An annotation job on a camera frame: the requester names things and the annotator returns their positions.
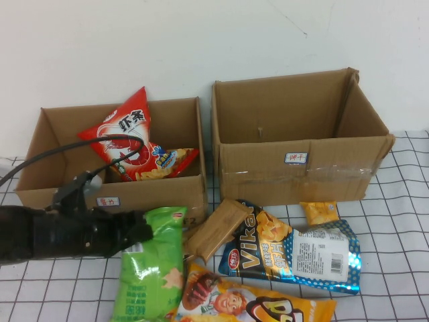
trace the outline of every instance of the small yellow snack bag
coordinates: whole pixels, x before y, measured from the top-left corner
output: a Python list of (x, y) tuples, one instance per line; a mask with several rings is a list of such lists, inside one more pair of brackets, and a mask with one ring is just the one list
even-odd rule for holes
[(326, 203), (300, 203), (300, 205), (303, 206), (306, 212), (307, 223), (310, 226), (339, 220), (338, 213), (336, 213), (335, 201)]
[(336, 301), (298, 299), (273, 290), (236, 284), (190, 265), (179, 322), (329, 322)]

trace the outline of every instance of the snack bag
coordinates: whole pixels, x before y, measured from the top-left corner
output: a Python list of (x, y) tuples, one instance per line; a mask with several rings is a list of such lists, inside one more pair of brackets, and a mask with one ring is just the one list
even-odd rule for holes
[(329, 322), (336, 302), (297, 299), (272, 290), (235, 284), (190, 265), (179, 322)]
[(300, 203), (300, 205), (306, 212), (307, 222), (310, 226), (339, 220), (335, 201), (330, 203)]
[(261, 208), (243, 204), (253, 213), (226, 244), (220, 273), (359, 292), (361, 248), (345, 220), (315, 225), (301, 233)]
[(112, 322), (171, 319), (182, 295), (185, 213), (185, 207), (159, 208), (146, 213), (154, 238), (122, 253)]
[(177, 149), (165, 151), (149, 142), (150, 114), (146, 91), (142, 87), (124, 104), (106, 117), (102, 124), (78, 134), (83, 140), (107, 135), (122, 135), (124, 140), (103, 141), (91, 144), (94, 151), (106, 162), (111, 163), (138, 149), (140, 143), (128, 140), (127, 136), (141, 138), (145, 145), (134, 156), (116, 164), (123, 181), (173, 178), (178, 176), (195, 157), (198, 149)]

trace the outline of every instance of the white grid mat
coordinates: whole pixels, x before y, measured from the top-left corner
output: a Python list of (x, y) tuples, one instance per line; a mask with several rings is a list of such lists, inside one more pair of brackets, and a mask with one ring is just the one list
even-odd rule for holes
[[(0, 176), (19, 164), (2, 159)], [(219, 204), (219, 183), (208, 162), (209, 212)], [(397, 133), (362, 201), (338, 203), (339, 215), (358, 235), (361, 292), (347, 295), (307, 286), (232, 278), (311, 299), (336, 299), (333, 321), (428, 321), (429, 134)], [(0, 188), (2, 205), (19, 205), (14, 178)], [(265, 207), (292, 227), (306, 227), (298, 205)], [(222, 249), (208, 263), (217, 272)], [(0, 322), (108, 321), (121, 269), (119, 256), (30, 261), (0, 267)]]

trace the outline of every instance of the vikat snack bag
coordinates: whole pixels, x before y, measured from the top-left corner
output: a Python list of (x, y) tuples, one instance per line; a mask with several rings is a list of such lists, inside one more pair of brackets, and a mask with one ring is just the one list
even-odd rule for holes
[(94, 151), (106, 162), (126, 156), (138, 149), (140, 143), (127, 139), (137, 136), (144, 147), (134, 156), (116, 163), (116, 170), (123, 181), (174, 178), (178, 176), (199, 153), (198, 149), (183, 148), (164, 150), (149, 141), (150, 114), (145, 88), (142, 87), (124, 104), (106, 117), (102, 124), (78, 134), (83, 140), (108, 135), (123, 135), (124, 140), (112, 140), (91, 144)]
[(359, 292), (361, 248), (345, 220), (300, 232), (255, 205), (243, 204), (253, 212), (225, 245), (220, 273)]
[(196, 264), (174, 321), (179, 322), (329, 322), (336, 302), (297, 299), (222, 279)]

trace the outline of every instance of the cardboard box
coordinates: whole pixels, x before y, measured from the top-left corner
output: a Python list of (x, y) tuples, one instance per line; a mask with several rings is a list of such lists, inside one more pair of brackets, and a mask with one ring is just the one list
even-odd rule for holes
[(257, 205), (362, 199), (395, 138), (352, 68), (212, 88), (222, 198)]
[[(77, 133), (101, 123), (118, 106), (41, 109), (27, 158), (79, 141)], [(121, 182), (113, 171), (107, 171), (101, 189), (88, 196), (86, 203), (88, 207), (112, 203), (105, 207), (108, 211), (187, 206), (186, 224), (196, 225), (204, 221), (207, 208), (199, 100), (153, 101), (149, 110), (151, 142), (165, 149), (198, 148), (200, 158), (178, 178)], [(25, 206), (43, 208), (51, 203), (56, 188), (104, 164), (90, 146), (56, 154), (24, 168), (16, 192)]]

